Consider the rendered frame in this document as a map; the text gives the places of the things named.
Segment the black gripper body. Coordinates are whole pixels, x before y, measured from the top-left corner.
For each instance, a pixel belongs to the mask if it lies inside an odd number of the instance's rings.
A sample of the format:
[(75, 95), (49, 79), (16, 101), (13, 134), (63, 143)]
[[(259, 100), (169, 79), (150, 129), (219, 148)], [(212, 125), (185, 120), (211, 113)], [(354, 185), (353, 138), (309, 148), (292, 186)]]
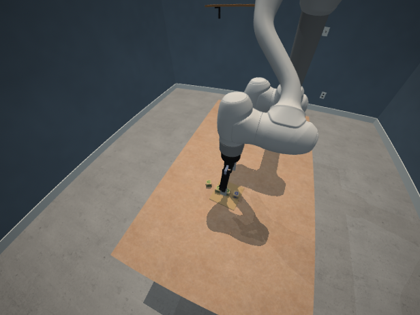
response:
[(225, 168), (228, 165), (228, 169), (231, 169), (232, 163), (238, 162), (240, 160), (241, 155), (237, 157), (228, 157), (221, 153), (222, 159), (225, 161)]

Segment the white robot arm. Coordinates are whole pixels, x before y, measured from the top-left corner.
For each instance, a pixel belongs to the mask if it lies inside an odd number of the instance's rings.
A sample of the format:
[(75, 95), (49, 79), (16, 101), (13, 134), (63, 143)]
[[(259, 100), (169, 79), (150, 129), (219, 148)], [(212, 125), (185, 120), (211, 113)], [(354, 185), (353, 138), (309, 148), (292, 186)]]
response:
[(254, 32), (279, 85), (253, 78), (245, 92), (226, 94), (217, 113), (220, 151), (242, 154), (245, 144), (268, 151), (301, 155), (318, 141), (318, 130), (306, 121), (308, 97), (302, 86), (327, 19), (342, 0), (300, 0), (301, 15), (290, 58), (274, 27), (283, 0), (255, 0)]

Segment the tan flat mat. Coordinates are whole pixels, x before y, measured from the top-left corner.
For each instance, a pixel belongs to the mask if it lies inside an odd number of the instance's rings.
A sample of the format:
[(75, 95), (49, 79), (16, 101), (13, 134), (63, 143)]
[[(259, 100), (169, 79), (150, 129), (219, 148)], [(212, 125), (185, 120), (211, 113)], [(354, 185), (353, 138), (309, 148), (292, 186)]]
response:
[[(229, 209), (232, 209), (233, 211), (235, 210), (235, 207), (237, 206), (237, 203), (239, 202), (239, 199), (242, 195), (242, 192), (244, 190), (243, 187), (240, 187), (238, 185), (235, 185), (233, 183), (228, 182), (227, 188), (231, 189), (230, 195), (229, 196), (223, 196), (220, 195), (219, 193), (215, 192), (215, 190), (213, 191), (212, 195), (210, 196), (210, 200), (217, 202), (225, 207), (228, 207)], [(233, 193), (234, 191), (240, 191), (240, 195), (239, 198), (233, 198)]]

